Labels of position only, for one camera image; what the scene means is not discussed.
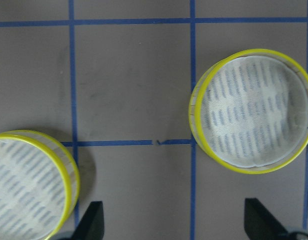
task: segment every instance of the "round container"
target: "round container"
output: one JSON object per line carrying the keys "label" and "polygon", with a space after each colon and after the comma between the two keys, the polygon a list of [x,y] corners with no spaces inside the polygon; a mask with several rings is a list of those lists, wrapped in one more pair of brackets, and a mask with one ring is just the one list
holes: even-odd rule
{"label": "round container", "polygon": [[79,192],[78,168],[60,142],[31,130],[0,134],[0,240],[49,239]]}
{"label": "round container", "polygon": [[188,113],[197,144],[218,163],[245,174],[269,173],[308,143],[308,74],[283,53],[244,50],[207,70]]}

